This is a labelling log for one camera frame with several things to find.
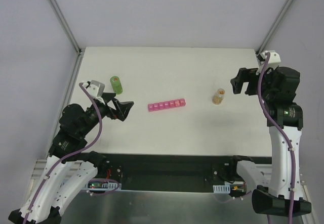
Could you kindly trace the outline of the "pink weekly pill organizer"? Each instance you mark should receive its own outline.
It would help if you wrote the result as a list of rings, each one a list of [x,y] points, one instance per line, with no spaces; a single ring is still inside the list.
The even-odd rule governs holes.
[[[151,103],[147,105],[148,112],[160,111],[160,110],[168,110],[173,108],[179,108],[186,106],[186,101],[184,98],[175,99],[157,103]]]

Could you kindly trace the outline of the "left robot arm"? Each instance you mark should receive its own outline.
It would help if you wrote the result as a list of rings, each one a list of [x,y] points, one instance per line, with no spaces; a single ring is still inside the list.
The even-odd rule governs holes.
[[[125,121],[134,102],[120,102],[115,93],[103,93],[103,102],[91,99],[84,110],[79,104],[67,105],[59,120],[60,129],[52,141],[46,166],[39,182],[26,203],[13,210],[8,219],[12,223],[60,223],[75,196],[94,177],[107,172],[107,159],[91,151],[85,157],[81,152],[91,147],[86,135],[99,126],[102,119]]]

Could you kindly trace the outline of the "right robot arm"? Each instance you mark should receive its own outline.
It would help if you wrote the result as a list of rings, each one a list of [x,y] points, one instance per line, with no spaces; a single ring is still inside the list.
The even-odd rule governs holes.
[[[231,81],[234,94],[257,95],[267,119],[271,139],[271,178],[269,181],[256,168],[250,157],[233,156],[228,176],[247,183],[252,192],[253,210],[258,214],[293,217],[309,214],[311,203],[304,200],[299,178],[299,145],[303,128],[302,108],[294,103],[300,73],[289,67],[266,69],[240,68]]]

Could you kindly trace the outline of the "clear pill bottle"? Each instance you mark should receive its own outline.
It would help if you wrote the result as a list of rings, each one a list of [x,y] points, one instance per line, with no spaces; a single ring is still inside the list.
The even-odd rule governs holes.
[[[216,91],[215,94],[213,95],[213,98],[212,98],[212,102],[215,104],[215,105],[220,105],[223,101],[225,97],[225,94],[224,95],[220,95],[218,94],[218,92]]]

